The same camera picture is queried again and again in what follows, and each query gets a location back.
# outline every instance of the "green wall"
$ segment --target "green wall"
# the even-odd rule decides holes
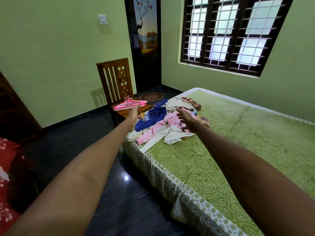
[[[179,63],[184,0],[161,0],[162,83],[201,87],[315,122],[315,0],[294,0],[259,79]]]
[[[129,58],[136,93],[124,0],[0,0],[0,27],[0,70],[42,127],[106,104],[97,62]]]

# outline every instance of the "pink checkered cloth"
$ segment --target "pink checkered cloth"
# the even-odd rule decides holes
[[[195,119],[196,116],[194,114],[194,112],[191,112],[187,109],[182,108],[183,110],[189,112],[192,117]],[[140,136],[137,139],[137,143],[138,145],[141,145],[142,143],[146,143],[147,141],[149,141],[152,137],[154,137],[157,133],[158,130],[164,125],[167,124],[168,127],[175,125],[176,127],[179,127],[180,129],[182,129],[183,127],[186,126],[185,123],[181,123],[180,119],[177,116],[178,111],[172,112],[172,113],[168,113],[163,120],[157,122],[156,124],[154,124],[153,126],[151,126],[151,128],[144,134],[142,134],[142,136]]]

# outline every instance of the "bed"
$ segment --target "bed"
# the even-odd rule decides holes
[[[212,130],[258,154],[315,198],[315,123],[202,88],[176,97],[200,103],[198,114],[209,119]],[[263,235],[197,135],[173,145],[160,140],[144,154],[127,138],[123,146],[173,205],[173,218],[201,235]]]

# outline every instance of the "door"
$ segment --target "door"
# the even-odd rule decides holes
[[[0,72],[0,137],[23,143],[42,135],[42,128]]]
[[[137,93],[161,85],[161,0],[125,0]]]

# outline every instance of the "wooden chair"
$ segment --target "wooden chair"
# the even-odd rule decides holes
[[[129,109],[114,111],[113,107],[122,103],[126,97],[139,100],[133,95],[128,58],[97,63],[96,66],[100,74],[107,103],[110,107],[109,110],[114,127],[116,127],[127,118]],[[151,109],[151,105],[146,104],[144,107],[140,107],[138,114],[149,109]]]

